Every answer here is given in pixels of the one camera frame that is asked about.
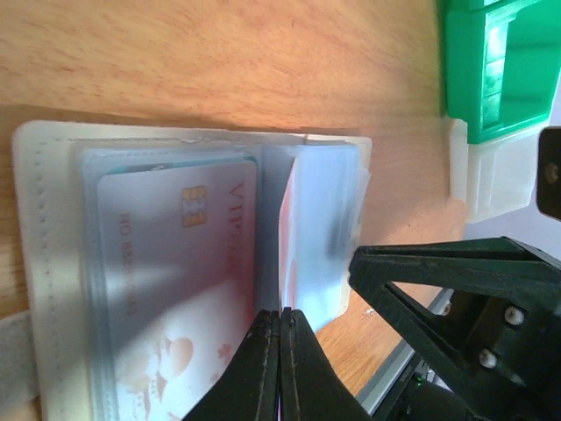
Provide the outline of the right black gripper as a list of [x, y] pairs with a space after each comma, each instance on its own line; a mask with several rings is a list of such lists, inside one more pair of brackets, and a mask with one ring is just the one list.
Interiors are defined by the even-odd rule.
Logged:
[[476, 415], [560, 418], [560, 263], [507, 237], [361, 246], [349, 283]]

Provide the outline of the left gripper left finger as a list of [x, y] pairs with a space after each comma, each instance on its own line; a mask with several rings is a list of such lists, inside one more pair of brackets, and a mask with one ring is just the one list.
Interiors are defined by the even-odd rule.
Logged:
[[185, 419], [276, 420], [280, 331], [279, 313], [261, 310], [222, 376]]

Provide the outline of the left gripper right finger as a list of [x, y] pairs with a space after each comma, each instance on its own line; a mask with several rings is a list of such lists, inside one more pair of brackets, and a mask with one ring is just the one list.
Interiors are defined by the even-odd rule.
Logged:
[[280, 418], [372, 418], [340, 381], [303, 312], [288, 307], [280, 317]]

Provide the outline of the white vip card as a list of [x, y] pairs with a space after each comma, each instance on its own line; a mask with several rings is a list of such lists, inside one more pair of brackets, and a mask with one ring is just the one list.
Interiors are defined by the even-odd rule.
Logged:
[[102, 420], [180, 420], [253, 318], [254, 161], [110, 174], [97, 185]]

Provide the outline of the beige card holder wallet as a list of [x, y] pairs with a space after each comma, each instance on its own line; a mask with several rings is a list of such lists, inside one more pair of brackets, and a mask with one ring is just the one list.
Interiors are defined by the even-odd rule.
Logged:
[[254, 161], [253, 322], [261, 310], [281, 319], [287, 308], [279, 301], [278, 226], [297, 158], [299, 286], [297, 303], [288, 308], [302, 311], [314, 334], [346, 309], [369, 180], [368, 138], [36, 120], [19, 126], [12, 146], [46, 420], [102, 420], [108, 357], [103, 292], [96, 286], [102, 269], [97, 185], [106, 175]]

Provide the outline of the red white card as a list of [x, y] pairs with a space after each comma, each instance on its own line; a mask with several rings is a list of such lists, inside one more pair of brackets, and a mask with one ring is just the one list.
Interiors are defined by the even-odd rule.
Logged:
[[294, 158], [279, 212], [278, 263], [280, 307], [295, 307], [299, 286], [298, 275], [298, 217], [299, 217], [299, 160]]

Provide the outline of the green plastic sorting tray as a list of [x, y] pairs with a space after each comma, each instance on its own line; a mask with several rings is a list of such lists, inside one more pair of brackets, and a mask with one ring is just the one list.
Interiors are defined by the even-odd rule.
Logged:
[[560, 2], [444, 1], [451, 118], [481, 144], [546, 123], [560, 75]]

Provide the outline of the aluminium rail frame front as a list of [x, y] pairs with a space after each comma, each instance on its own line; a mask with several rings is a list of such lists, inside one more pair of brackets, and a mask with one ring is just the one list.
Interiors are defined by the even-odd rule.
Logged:
[[426, 361], [401, 339], [356, 399], [373, 420], [385, 420], [394, 399], [399, 398], [411, 382], [431, 382], [450, 391]]

